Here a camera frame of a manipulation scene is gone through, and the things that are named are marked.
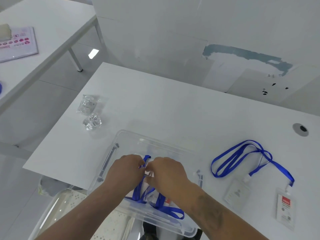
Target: forearm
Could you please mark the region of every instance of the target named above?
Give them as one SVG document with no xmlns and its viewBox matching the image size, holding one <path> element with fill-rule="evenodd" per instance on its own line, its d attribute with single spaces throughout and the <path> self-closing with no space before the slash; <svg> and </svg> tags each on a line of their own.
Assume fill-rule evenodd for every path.
<svg viewBox="0 0 320 240">
<path fill-rule="evenodd" d="M 36 240 L 89 240 L 123 197 L 118 195 L 116 190 L 102 185 Z"/>
<path fill-rule="evenodd" d="M 256 229 L 191 183 L 175 202 L 211 240 L 267 239 Z"/>
</svg>

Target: lanyard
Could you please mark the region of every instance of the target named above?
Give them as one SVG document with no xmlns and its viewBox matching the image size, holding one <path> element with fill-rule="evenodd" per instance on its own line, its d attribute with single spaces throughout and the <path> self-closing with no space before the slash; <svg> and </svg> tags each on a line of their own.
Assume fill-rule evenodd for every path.
<svg viewBox="0 0 320 240">
<path fill-rule="evenodd" d="M 143 160 L 146 162 L 149 158 L 151 158 L 151 156 L 149 155 L 145 155 L 145 157 L 143 158 Z M 142 203 L 142 204 L 146 204 L 146 201 L 144 201 L 143 199 L 145 198 L 146 195 L 150 194 L 151 192 L 153 192 L 155 190 L 155 188 L 151 188 L 148 192 L 146 189 L 142 195 L 140 196 L 140 192 L 141 192 L 141 187 L 142 187 L 142 182 L 144 180 L 145 176 L 143 176 L 142 181 L 138 184 L 137 187 L 134 188 L 133 190 L 133 194 L 132 197 L 126 197 L 127 199 L 136 201 L 138 203 Z M 163 196 L 162 194 L 159 193 L 159 196 L 157 198 L 156 204 L 155 206 L 152 205 L 153 208 L 166 213 L 176 219 L 184 219 L 184 212 L 183 210 L 181 210 L 180 208 L 175 208 L 175 207 L 169 207 L 169 206 L 164 206 L 163 204 L 165 203 L 166 197 Z"/>
<path fill-rule="evenodd" d="M 255 144 L 257 144 L 259 147 L 257 147 L 255 144 L 252 143 L 247 143 L 245 144 L 247 141 L 250 142 L 254 142 Z M 248 152 L 246 154 L 244 154 L 240 159 L 239 157 L 243 154 L 244 150 L 246 149 L 247 146 L 253 145 L 256 150 L 253 150 L 251 152 Z M 226 154 L 230 153 L 231 151 L 233 151 L 234 149 L 237 149 L 226 161 L 224 161 L 216 170 L 216 172 L 214 173 L 212 170 L 212 165 L 218 161 L 219 159 L 221 159 L 222 157 L 224 157 Z M 252 170 L 249 173 L 249 176 L 251 177 L 252 175 L 254 175 L 256 172 L 258 172 L 260 169 L 262 169 L 265 165 L 267 165 L 268 163 L 272 163 L 277 169 L 280 170 L 280 172 L 282 172 L 289 180 L 289 186 L 292 187 L 294 185 L 294 178 L 293 176 L 289 173 L 288 170 L 286 170 L 283 166 L 281 166 L 279 163 L 275 162 L 272 160 L 272 155 L 270 152 L 266 151 L 263 149 L 262 145 L 260 143 L 258 143 L 257 141 L 254 140 L 245 140 L 237 145 L 235 145 L 234 147 L 231 147 L 230 149 L 226 150 L 224 153 L 220 154 L 219 156 L 217 156 L 215 159 L 213 159 L 212 163 L 211 163 L 211 173 L 213 174 L 214 177 L 216 178 L 223 178 L 225 176 L 227 176 L 229 173 L 231 173 L 234 169 L 237 168 L 237 166 L 246 158 L 246 156 L 248 156 L 250 153 L 261 153 L 262 157 L 266 158 L 266 160 L 268 161 L 265 164 L 261 164 L 260 163 L 258 165 L 258 167 L 256 167 L 254 170 Z"/>
</svg>

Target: clear plastic storage box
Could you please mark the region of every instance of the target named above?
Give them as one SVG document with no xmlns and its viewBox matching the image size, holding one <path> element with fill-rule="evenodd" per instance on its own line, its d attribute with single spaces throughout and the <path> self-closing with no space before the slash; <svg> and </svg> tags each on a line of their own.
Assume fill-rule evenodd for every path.
<svg viewBox="0 0 320 240">
<path fill-rule="evenodd" d="M 155 157 L 170 157 L 179 161 L 184 166 L 189 180 L 202 187 L 203 175 L 199 169 L 201 159 L 194 153 L 127 130 L 120 130 L 107 149 L 98 167 L 97 176 L 91 183 L 87 194 L 102 184 L 116 159 L 129 154 L 150 155 L 153 159 Z M 137 203 L 126 198 L 122 200 L 116 210 L 189 238 L 197 233 L 197 224 L 186 214 L 183 220 L 175 219 L 154 209 L 149 204 Z"/>
</svg>

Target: red label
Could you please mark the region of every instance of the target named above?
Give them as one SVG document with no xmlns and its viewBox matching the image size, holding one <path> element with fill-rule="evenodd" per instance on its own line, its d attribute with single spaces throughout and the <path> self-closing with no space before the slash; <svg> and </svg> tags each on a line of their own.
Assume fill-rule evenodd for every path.
<svg viewBox="0 0 320 240">
<path fill-rule="evenodd" d="M 282 202 L 290 206 L 290 199 L 282 196 Z"/>
</svg>

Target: stain on wall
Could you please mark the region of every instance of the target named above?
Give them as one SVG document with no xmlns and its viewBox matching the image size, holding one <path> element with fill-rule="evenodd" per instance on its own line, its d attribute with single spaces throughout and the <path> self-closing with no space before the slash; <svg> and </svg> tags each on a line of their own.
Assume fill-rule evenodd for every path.
<svg viewBox="0 0 320 240">
<path fill-rule="evenodd" d="M 202 55 L 206 58 L 211 56 L 213 53 L 224 53 L 224 54 L 234 54 L 238 57 L 245 58 L 247 60 L 258 60 L 265 64 L 269 64 L 275 68 L 277 68 L 279 71 L 282 71 L 279 76 L 285 76 L 289 69 L 293 67 L 292 64 L 287 63 L 283 61 L 281 58 L 276 56 L 270 56 L 266 54 L 261 54 L 257 52 L 253 52 L 250 50 L 245 50 L 241 48 L 236 48 L 232 46 L 225 46 L 220 44 L 209 44 L 207 45 Z"/>
</svg>

